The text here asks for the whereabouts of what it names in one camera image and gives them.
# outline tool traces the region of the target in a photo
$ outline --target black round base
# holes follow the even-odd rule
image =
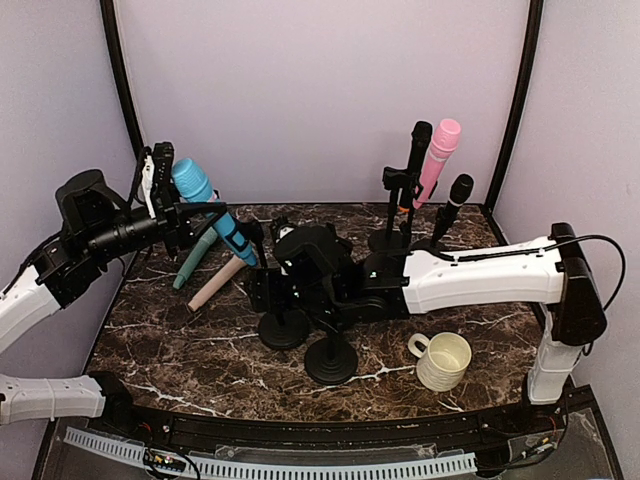
[[[387,241],[385,230],[376,230],[369,235],[367,241],[372,252],[385,252],[387,250],[399,250],[402,248],[402,235],[397,230],[391,232],[391,238]]]
[[[309,319],[302,310],[282,314],[284,323],[275,315],[265,313],[258,324],[258,337],[272,350],[291,350],[299,347],[309,336]]]
[[[307,349],[304,368],[313,380],[322,385],[340,385],[355,375],[358,354],[347,342],[337,339],[331,356],[330,341],[323,338]]]

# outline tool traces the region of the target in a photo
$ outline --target robotic arm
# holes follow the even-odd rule
[[[132,209],[131,202],[107,187],[99,170],[82,172],[58,189],[56,201],[63,219],[59,235],[29,255],[0,296],[0,353],[38,322],[73,303],[113,259],[160,241],[175,256],[227,212],[224,203],[180,203],[171,183],[170,143],[156,144],[153,152],[145,148],[143,153],[134,187],[142,177],[145,206]],[[194,231],[189,218],[197,213],[213,215]],[[105,374],[58,380],[0,375],[0,424],[98,417],[109,403],[130,401],[128,395]]]
[[[356,322],[452,306],[546,304],[542,344],[527,377],[532,405],[552,405],[561,398],[583,346],[606,329],[591,271],[566,223],[554,224],[548,237],[519,245],[376,252],[361,262],[351,259],[351,245],[332,226],[292,229],[286,219],[278,219],[273,230],[274,256],[284,274],[255,272],[254,308],[302,309],[330,336]]]
[[[170,143],[143,153],[134,180],[136,187],[142,180],[143,207],[132,209],[131,199],[126,202],[109,189],[98,170],[76,175],[56,192],[62,230],[29,255],[0,295],[0,353],[75,301],[113,259],[160,241],[175,256],[227,212],[223,203],[179,202],[170,177]],[[189,218],[198,213],[213,215],[196,232]],[[269,269],[262,262],[263,268],[255,271],[250,289],[254,309],[301,309],[329,332],[455,305],[547,304],[551,313],[527,379],[534,405],[560,398],[582,347],[606,328],[591,272],[567,224],[554,225],[549,237],[520,245],[448,253],[376,252],[359,262],[351,258],[351,243],[330,225],[296,227],[279,219],[272,234],[280,267]],[[59,380],[0,375],[0,424],[98,417],[118,410],[118,402],[130,404],[131,397],[107,374]]]

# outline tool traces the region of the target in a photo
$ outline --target white cable carrier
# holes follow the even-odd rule
[[[144,465],[145,446],[142,442],[121,437],[106,436],[67,427],[64,442],[105,458],[138,468]],[[172,452],[165,452],[175,457]],[[425,480],[443,478],[464,473],[475,473],[475,454],[466,453],[449,457],[416,460],[411,462],[356,466],[305,466],[269,465],[259,463],[230,462],[190,454],[200,470],[201,478],[231,480]],[[161,472],[180,478],[196,478],[191,465],[184,472],[156,466]]]

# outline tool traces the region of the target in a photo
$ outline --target brown marble surface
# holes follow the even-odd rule
[[[240,219],[265,224],[286,214],[298,224],[332,222],[354,242],[354,257],[366,256],[369,233],[385,221],[385,205],[264,205],[233,210]],[[418,211],[414,239],[430,234],[435,207]],[[444,238],[451,248],[497,245],[480,210],[465,206]],[[147,262],[139,256],[96,344],[88,370],[110,370],[137,404],[176,412],[251,420],[355,421],[412,418],[477,410],[519,400],[520,384],[533,364],[541,332],[524,304],[448,308],[408,320],[359,325],[346,334],[360,364],[347,384],[324,387],[304,372],[306,346],[269,350],[255,333],[245,269],[192,314],[186,303],[224,264],[222,242],[210,250],[187,285],[172,288],[186,258],[169,260],[157,247]],[[471,344],[473,360],[461,384],[436,394],[415,376],[406,348],[416,332],[457,332]],[[321,338],[316,331],[306,345]]]

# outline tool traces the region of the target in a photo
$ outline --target cream ceramic mug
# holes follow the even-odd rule
[[[416,374],[434,392],[446,392],[460,383],[471,362],[471,347],[460,335],[439,333],[428,339],[421,333],[409,339],[409,351],[418,357]]]

